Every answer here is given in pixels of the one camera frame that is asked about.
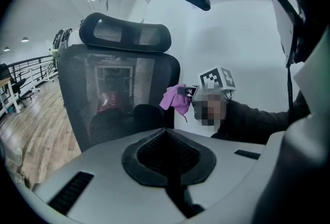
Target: wooden floor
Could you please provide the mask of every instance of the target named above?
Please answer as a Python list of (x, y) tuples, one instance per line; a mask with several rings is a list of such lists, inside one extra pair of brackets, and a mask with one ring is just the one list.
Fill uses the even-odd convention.
[(23, 151), (21, 167), (9, 163), (12, 171), (24, 175), (33, 186), (80, 155), (57, 76), (55, 82), (39, 86), (40, 92), (26, 100), (20, 114), (6, 114), (0, 120), (0, 137), (7, 148)]

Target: purple cloth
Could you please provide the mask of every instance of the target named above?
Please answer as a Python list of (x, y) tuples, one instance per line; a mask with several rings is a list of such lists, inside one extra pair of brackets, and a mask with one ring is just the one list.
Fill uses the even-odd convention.
[(174, 87), (169, 87), (164, 94), (164, 98), (159, 104), (164, 110), (168, 110), (170, 106), (173, 106), (178, 113), (183, 117), (188, 112), (191, 99), (188, 96), (180, 95), (177, 92), (177, 88), (185, 87), (184, 84), (178, 84)]

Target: desk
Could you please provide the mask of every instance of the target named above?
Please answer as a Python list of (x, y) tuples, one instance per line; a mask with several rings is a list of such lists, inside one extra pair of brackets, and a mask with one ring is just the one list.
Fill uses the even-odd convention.
[(32, 92), (35, 92), (35, 91), (39, 91), (40, 89), (36, 89), (36, 83), (33, 79), (33, 69), (37, 68), (37, 67), (45, 67), (46, 69), (46, 76), (42, 79), (42, 81), (52, 81), (54, 82), (53, 79), (50, 79), (50, 74), (48, 72), (48, 65), (50, 64), (53, 64), (53, 62), (44, 62), (44, 63), (40, 63), (40, 64), (36, 64), (36, 65), (32, 65), (32, 66), (28, 66), (26, 67), (25, 69), (26, 70), (30, 70), (30, 76), (31, 76), (31, 83), (32, 83), (32, 89), (31, 91)]
[[(12, 91), (12, 87), (11, 87), (11, 82), (10, 82), (10, 78), (6, 78), (6, 79), (3, 79), (3, 80), (0, 80), (0, 88), (2, 88), (4, 85), (7, 85), (8, 84), (8, 89), (9, 89), (9, 92), (10, 92), (10, 97), (14, 103), (14, 106), (16, 108), (16, 112), (17, 113), (20, 113), (20, 109), (19, 109), (19, 106), (17, 105), (17, 102), (16, 102), (16, 99), (15, 99), (15, 94), (14, 92)], [(6, 108), (6, 105), (4, 103), (4, 100), (2, 99), (2, 97), (0, 97), (1, 99), (1, 103), (2, 105), (4, 106), (4, 109), (6, 111), (6, 113), (8, 113), (8, 110)]]

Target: black railing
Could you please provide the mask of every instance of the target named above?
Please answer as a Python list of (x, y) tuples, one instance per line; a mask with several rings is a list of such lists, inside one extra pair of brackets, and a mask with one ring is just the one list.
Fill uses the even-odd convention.
[(23, 86), (21, 86), (21, 90), (31, 84), (31, 74), (30, 70), (28, 70), (28, 67), (36, 65), (35, 68), (32, 69), (32, 76), (35, 83), (39, 82), (44, 78), (46, 75), (45, 67), (37, 66), (40, 63), (47, 63), (49, 62), (48, 67), (48, 73), (49, 75), (57, 72), (57, 58), (54, 59), (52, 56), (44, 56), (44, 57), (37, 57), (37, 58), (31, 58), (27, 60), (23, 60), (20, 62), (16, 62), (10, 65), (7, 65), (10, 71), (11, 76), (15, 80), (15, 82), (21, 81), (23, 78), (26, 79)]

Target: chair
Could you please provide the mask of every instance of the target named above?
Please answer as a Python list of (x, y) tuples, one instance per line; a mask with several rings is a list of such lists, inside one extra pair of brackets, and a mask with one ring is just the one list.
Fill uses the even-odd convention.
[[(31, 96), (26, 96), (26, 97), (21, 97), (21, 87), (23, 86), (23, 84), (26, 81), (26, 78), (22, 78), (20, 81), (16, 82), (13, 77), (10, 74), (9, 68), (6, 64), (1, 64), (0, 65), (0, 80), (6, 79), (6, 78), (10, 78), (10, 82), (11, 82), (11, 87), (12, 87), (12, 91), (14, 94), (18, 94), (18, 101), (17, 103), (21, 102), (23, 104), (23, 106), (26, 108), (26, 105), (24, 104), (24, 100), (26, 99), (30, 99), (32, 100)], [(8, 85), (5, 85), (5, 91), (7, 92), (8, 90)]]
[(171, 36), (163, 25), (89, 15), (79, 35), (84, 44), (63, 49), (59, 81), (81, 151), (155, 128), (174, 128), (174, 109), (159, 107), (178, 84), (180, 65), (164, 54)]

